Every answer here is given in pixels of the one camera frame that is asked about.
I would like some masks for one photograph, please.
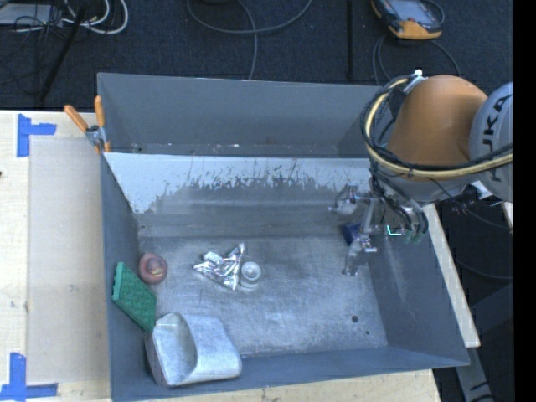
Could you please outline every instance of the power cord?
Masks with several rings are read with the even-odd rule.
[[[280,24],[274,25],[272,27],[256,28],[255,27],[255,22],[254,22],[253,16],[251,15],[250,10],[240,0],[238,0],[239,5],[245,10],[248,18],[250,19],[251,29],[249,29],[249,30],[248,29],[246,29],[246,30],[229,30],[229,29],[226,29],[226,28],[215,27],[214,25],[210,25],[209,23],[204,22],[202,19],[200,19],[193,12],[192,7],[191,7],[191,0],[186,0],[186,8],[188,10],[188,13],[192,16],[192,18],[195,21],[197,21],[198,23],[200,23],[204,27],[209,28],[209,29],[211,29],[213,31],[217,31],[219,33],[226,33],[226,34],[253,34],[254,40],[255,40],[255,48],[254,48],[254,53],[253,53],[253,61],[251,63],[250,75],[248,76],[248,80],[251,80],[251,79],[253,79],[253,73],[255,71],[255,65],[256,65],[256,60],[257,60],[257,49],[258,49],[258,36],[257,36],[257,34],[275,32],[276,30],[279,30],[279,29],[282,29],[284,27],[287,27],[287,26],[291,25],[296,20],[298,20],[299,18],[302,17],[302,15],[311,6],[312,1],[313,0],[308,0],[306,5],[305,5],[305,7],[296,16],[294,16],[293,18],[289,19],[288,21],[285,21],[284,23],[280,23]]]
[[[376,85],[381,85],[379,81],[379,77],[378,77],[377,65],[382,70],[382,73],[384,77],[387,79],[387,81],[393,79],[393,76],[391,76],[385,69],[384,62],[383,62],[382,55],[381,55],[381,48],[387,37],[388,37],[387,34],[380,36],[378,40],[376,40],[376,42],[374,43],[374,47],[372,51],[372,70],[374,73],[374,80],[376,81]],[[446,57],[452,62],[452,65],[454,65],[456,75],[458,77],[461,77],[460,67],[458,66],[458,63],[456,62],[452,54],[448,50],[446,50],[443,45],[439,44],[436,39],[427,40],[427,42],[435,45],[444,55],[446,55]]]
[[[62,21],[66,22],[66,23],[74,23],[75,22],[74,18],[76,17],[76,12],[70,6],[69,0],[63,0],[63,1],[64,1],[64,5],[65,5],[67,11],[73,17],[73,19],[62,18]],[[112,11],[111,11],[111,5],[110,5],[109,0],[103,0],[104,4],[106,6],[106,9],[105,9],[105,13],[100,18],[98,18],[98,19],[93,19],[93,18],[92,19],[87,19],[85,21],[82,21],[82,23],[80,23],[80,26],[83,27],[83,28],[87,28],[92,33],[97,33],[97,34],[112,35],[112,34],[121,33],[122,31],[125,30],[126,26],[128,25],[129,12],[128,12],[128,6],[126,5],[126,1],[125,0],[118,0],[118,1],[121,4],[121,10],[123,12],[123,22],[121,23],[121,25],[118,28],[114,28],[114,29],[106,28],[106,29],[103,29],[103,28],[96,28],[95,27],[96,25],[104,23],[108,19],[108,17],[110,16],[110,13]]]

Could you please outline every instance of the white cable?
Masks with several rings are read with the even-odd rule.
[[[121,24],[121,26],[119,28],[116,28],[114,30],[106,30],[106,29],[98,29],[98,28],[94,27],[95,25],[104,22],[110,16],[110,3],[109,3],[108,0],[104,0],[105,5],[106,5],[106,13],[104,14],[104,16],[102,16],[102,18],[100,18],[100,19],[98,19],[98,20],[96,20],[94,22],[84,21],[83,23],[80,23],[80,26],[89,29],[93,33],[98,33],[98,34],[106,34],[107,35],[107,34],[118,34],[118,33],[120,33],[128,25],[128,7],[126,6],[125,0],[119,0],[119,1],[121,2],[123,13],[125,14],[125,18],[123,19],[123,23]],[[69,10],[70,14],[73,17],[76,17],[76,13],[73,10],[73,8],[69,5],[68,0],[64,0],[64,2],[66,4],[67,9]],[[72,19],[63,18],[62,20],[67,22],[67,23],[74,23],[74,20],[72,20]]]
[[[128,25],[128,7],[126,6],[125,0],[119,0],[121,2],[121,6],[123,8],[123,13],[125,14],[125,19],[123,19],[123,23],[119,28],[116,28],[115,30],[100,30],[98,28],[93,28],[91,25],[83,25],[82,27],[86,27],[93,33],[98,34],[118,34],[121,31],[123,31],[126,26]]]
[[[69,10],[69,13],[73,16],[73,18],[76,18],[76,13],[73,10],[73,8],[69,5],[69,1],[64,0],[64,3],[65,3],[65,6],[67,7],[67,10]],[[110,15],[110,2],[108,0],[104,0],[104,4],[106,5],[106,10],[105,10],[104,15],[100,19],[97,19],[96,21],[91,21],[91,20],[84,21],[80,23],[80,26],[97,25],[99,23],[106,21],[106,19],[108,18],[108,15]],[[61,20],[66,23],[75,23],[74,19],[62,18]]]

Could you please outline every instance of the crumpled aluminum foil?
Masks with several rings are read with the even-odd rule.
[[[238,244],[226,256],[222,256],[215,251],[209,251],[203,255],[204,262],[194,265],[193,268],[233,291],[238,286],[238,271],[243,254],[244,243]]]

